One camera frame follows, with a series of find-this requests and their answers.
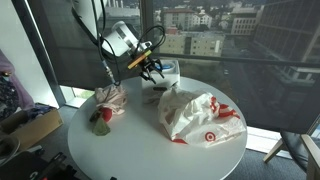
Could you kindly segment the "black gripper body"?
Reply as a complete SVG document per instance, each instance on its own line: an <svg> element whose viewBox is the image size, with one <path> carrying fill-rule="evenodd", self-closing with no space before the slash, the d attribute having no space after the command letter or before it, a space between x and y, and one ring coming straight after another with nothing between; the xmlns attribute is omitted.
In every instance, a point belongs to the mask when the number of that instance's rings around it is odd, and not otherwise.
<svg viewBox="0 0 320 180"><path fill-rule="evenodd" d="M161 63L161 61L159 59L146 58L145 60L139 63L141 72L151 73L152 71L155 70L156 68L155 65L157 63Z"/></svg>

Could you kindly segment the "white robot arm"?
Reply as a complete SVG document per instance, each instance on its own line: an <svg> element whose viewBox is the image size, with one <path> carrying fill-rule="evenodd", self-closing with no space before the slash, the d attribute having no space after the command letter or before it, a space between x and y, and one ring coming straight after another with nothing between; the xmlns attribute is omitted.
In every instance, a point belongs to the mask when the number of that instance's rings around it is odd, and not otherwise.
<svg viewBox="0 0 320 180"><path fill-rule="evenodd" d="M117 58L125 53L130 55L127 68L133 69L139 66L141 68L140 76L144 80L156 83L151 75L152 71L164 77L161 61L150 58L150 54L165 41L166 36L163 26L150 27L141 36L138 36L136 29L131 24L118 21L112 26L111 31L106 33L106 2L104 0L71 0L71 2L72 15L89 39L96 45L107 76L114 85L119 86L121 80L115 80L107 62L118 65ZM162 32L161 40L156 44L151 41L144 41L144 36L155 28Z"/></svg>

